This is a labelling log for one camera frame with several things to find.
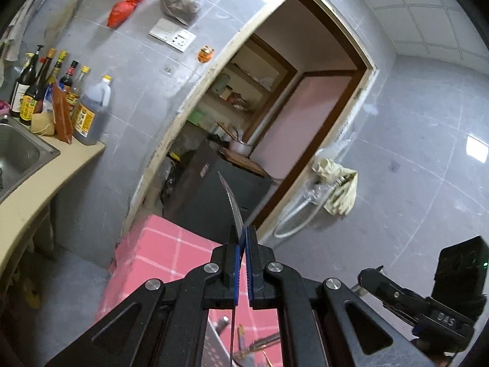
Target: ceiling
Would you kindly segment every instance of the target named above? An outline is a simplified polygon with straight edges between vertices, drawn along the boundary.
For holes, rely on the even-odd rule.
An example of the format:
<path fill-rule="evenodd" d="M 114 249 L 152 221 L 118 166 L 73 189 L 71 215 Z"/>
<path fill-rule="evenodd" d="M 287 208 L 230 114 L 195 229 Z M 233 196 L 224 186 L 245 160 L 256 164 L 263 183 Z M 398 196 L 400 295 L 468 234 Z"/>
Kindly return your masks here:
<path fill-rule="evenodd" d="M 299 0 L 285 1 L 255 33 L 299 72 L 356 69 L 338 41 Z"/>
<path fill-rule="evenodd" d="M 489 51 L 456 0 L 366 0 L 401 55 L 431 57 L 489 74 Z"/>

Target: countertop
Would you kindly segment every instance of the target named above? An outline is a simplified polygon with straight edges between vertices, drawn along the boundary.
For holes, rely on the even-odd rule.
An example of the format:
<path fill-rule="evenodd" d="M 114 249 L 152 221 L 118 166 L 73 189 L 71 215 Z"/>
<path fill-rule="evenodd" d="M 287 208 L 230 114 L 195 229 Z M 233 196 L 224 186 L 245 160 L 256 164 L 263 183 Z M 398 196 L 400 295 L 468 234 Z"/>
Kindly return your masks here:
<path fill-rule="evenodd" d="M 27 178 L 0 203 L 0 274 L 39 212 L 73 175 L 105 148 L 102 142 L 85 146 L 73 138 L 72 144 L 68 145 L 55 137 L 41 138 L 61 154 Z"/>

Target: rag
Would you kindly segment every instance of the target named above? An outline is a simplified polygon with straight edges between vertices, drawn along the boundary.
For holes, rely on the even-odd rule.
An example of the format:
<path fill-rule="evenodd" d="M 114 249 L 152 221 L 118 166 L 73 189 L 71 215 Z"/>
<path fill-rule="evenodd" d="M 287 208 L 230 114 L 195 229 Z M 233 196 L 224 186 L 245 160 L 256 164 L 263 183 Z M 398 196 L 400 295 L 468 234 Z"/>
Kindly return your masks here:
<path fill-rule="evenodd" d="M 330 158 L 317 160 L 312 170 L 334 187 L 324 203 L 326 211 L 331 215 L 348 215 L 355 204 L 358 172 L 345 168 Z"/>

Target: black cabinet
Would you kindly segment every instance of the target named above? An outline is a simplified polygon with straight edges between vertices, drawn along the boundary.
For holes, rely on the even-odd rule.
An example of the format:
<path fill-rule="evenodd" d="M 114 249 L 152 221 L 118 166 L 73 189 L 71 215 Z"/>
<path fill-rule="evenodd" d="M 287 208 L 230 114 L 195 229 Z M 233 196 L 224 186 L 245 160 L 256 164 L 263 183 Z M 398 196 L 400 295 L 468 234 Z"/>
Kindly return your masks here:
<path fill-rule="evenodd" d="M 205 140 L 165 204 L 165 218 L 217 243 L 226 243 L 234 224 L 226 190 L 218 172 L 226 179 L 240 207 L 243 221 L 269 190 L 272 180 L 261 177 L 224 159 L 219 147 Z"/>

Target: plastic jug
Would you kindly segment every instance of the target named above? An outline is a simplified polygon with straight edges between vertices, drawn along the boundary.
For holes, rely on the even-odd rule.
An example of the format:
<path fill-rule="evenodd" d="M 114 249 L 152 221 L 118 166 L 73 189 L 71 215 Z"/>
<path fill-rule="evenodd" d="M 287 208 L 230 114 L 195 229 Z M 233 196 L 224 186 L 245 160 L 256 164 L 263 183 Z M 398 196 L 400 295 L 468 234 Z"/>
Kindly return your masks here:
<path fill-rule="evenodd" d="M 73 110 L 73 136 L 85 145 L 94 145 L 102 135 L 111 99 L 111 80 L 111 76 L 102 77 L 80 97 Z"/>

